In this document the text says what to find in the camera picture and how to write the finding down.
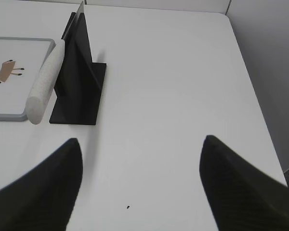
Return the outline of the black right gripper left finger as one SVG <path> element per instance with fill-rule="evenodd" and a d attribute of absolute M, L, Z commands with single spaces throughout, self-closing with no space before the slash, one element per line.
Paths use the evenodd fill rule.
<path fill-rule="evenodd" d="M 76 138 L 0 189 L 0 231 L 64 231 L 83 176 Z"/>

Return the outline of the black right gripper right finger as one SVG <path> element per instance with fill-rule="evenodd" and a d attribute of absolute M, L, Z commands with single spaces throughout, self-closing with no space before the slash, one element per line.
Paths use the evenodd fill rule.
<path fill-rule="evenodd" d="M 220 231 L 289 231 L 289 188 L 213 135 L 199 162 L 201 182 Z"/>

